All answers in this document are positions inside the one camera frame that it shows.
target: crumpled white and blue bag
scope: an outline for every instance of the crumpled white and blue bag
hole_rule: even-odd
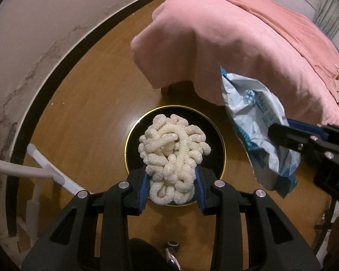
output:
[[[245,147],[257,181],[282,197],[296,184],[300,154],[275,146],[268,137],[273,123],[288,121],[279,99],[257,79],[227,73],[221,68],[222,97],[233,128]]]

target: round tray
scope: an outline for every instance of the round tray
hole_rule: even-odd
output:
[[[153,118],[158,114],[170,117],[176,114],[188,120],[191,125],[197,125],[206,134],[206,143],[211,147],[211,153],[203,156],[202,167],[211,169],[218,179],[222,179],[226,167],[226,149],[220,131],[216,125],[201,112],[185,106],[171,105],[156,108],[144,114],[132,127],[124,147],[124,161],[127,172],[139,169],[144,166],[142,158],[138,153],[139,137],[145,133],[152,124]],[[193,198],[184,205],[177,205],[174,202],[168,206],[186,206],[196,202]]]

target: gold rim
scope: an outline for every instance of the gold rim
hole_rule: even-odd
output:
[[[129,168],[128,168],[128,164],[127,164],[127,145],[128,145],[128,140],[130,138],[130,135],[132,134],[132,131],[134,130],[134,128],[136,127],[136,125],[144,118],[146,117],[148,114],[152,113],[153,111],[156,111],[158,109],[162,109],[162,108],[167,108],[167,107],[180,107],[180,108],[185,108],[185,109],[189,109],[189,110],[192,110],[192,111],[195,111],[197,112],[198,114],[202,115],[203,117],[205,117],[211,124],[212,126],[216,129],[217,133],[219,134],[220,136],[220,139],[221,139],[221,143],[222,143],[222,148],[223,148],[223,169],[222,169],[222,173],[221,173],[221,176],[220,176],[220,179],[223,178],[224,174],[225,174],[225,168],[226,168],[226,147],[225,147],[225,142],[223,141],[223,137],[222,137],[222,134],[220,132],[220,130],[217,128],[217,126],[215,125],[215,123],[212,122],[212,120],[210,118],[208,118],[205,114],[203,114],[202,112],[196,110],[196,109],[193,109],[193,108],[190,108],[190,107],[186,107],[186,106],[181,106],[181,105],[167,105],[167,106],[161,106],[161,107],[157,107],[149,112],[147,112],[146,114],[144,114],[141,118],[139,118],[136,123],[132,126],[132,128],[130,129],[129,131],[129,134],[127,136],[127,139],[125,141],[125,145],[124,145],[124,164],[125,164],[125,168],[127,170],[127,174],[129,174]],[[194,202],[191,202],[189,204],[185,204],[185,205],[166,205],[166,206],[169,206],[169,207],[184,207],[184,206],[189,206],[189,205],[192,205],[192,204],[195,204],[197,201],[194,201]]]

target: pink bedspread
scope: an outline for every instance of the pink bedspread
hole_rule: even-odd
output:
[[[131,44],[154,88],[190,80],[217,105],[219,65],[260,80],[288,118],[339,125],[335,47],[306,17],[272,0],[167,0]]]

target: brown floor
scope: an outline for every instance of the brown floor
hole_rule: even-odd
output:
[[[133,63],[130,42],[151,22],[152,11],[163,1],[156,0],[128,17],[85,54],[54,94],[31,142],[81,186],[101,192],[126,179],[124,144],[136,120],[161,105],[187,105],[207,115],[224,137],[224,180],[238,190],[252,192],[260,186],[224,107],[200,99],[189,83],[175,85],[163,98]],[[29,157],[26,163],[35,165]],[[270,195],[311,245],[315,222],[326,209],[329,197],[313,185],[313,173],[306,164],[301,164],[297,178],[297,188],[286,199],[276,193]],[[32,189],[31,180],[20,180],[17,209],[22,217]],[[41,231],[71,198],[51,181],[45,183]],[[215,219],[202,216],[197,205],[161,207],[148,202],[144,214],[129,217],[128,224],[130,237],[142,238],[160,250],[167,240],[180,243],[178,257],[184,270],[209,270]]]

